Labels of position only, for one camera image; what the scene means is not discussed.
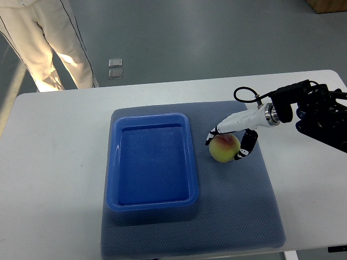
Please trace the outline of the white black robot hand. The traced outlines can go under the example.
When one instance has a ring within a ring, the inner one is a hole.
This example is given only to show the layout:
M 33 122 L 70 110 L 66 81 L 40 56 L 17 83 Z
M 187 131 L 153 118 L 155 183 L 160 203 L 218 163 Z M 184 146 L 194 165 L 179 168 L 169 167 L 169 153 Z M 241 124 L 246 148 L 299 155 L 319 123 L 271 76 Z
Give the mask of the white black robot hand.
M 233 113 L 213 128 L 206 139 L 208 146 L 213 137 L 219 134 L 231 133 L 241 143 L 240 150 L 233 160 L 240 160 L 250 155 L 255 147 L 258 134 L 257 127 L 274 127 L 280 123 L 272 103 L 259 105 L 257 109 Z

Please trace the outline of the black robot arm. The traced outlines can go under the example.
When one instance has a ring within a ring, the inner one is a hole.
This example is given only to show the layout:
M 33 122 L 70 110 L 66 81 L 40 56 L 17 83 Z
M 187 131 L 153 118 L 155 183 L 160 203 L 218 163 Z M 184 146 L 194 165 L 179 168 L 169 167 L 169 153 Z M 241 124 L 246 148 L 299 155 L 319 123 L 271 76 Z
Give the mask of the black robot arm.
M 346 152 L 346 100 L 341 89 L 330 91 L 326 84 L 304 80 L 270 93 L 279 121 L 291 122 L 292 104 L 297 104 L 298 132 Z

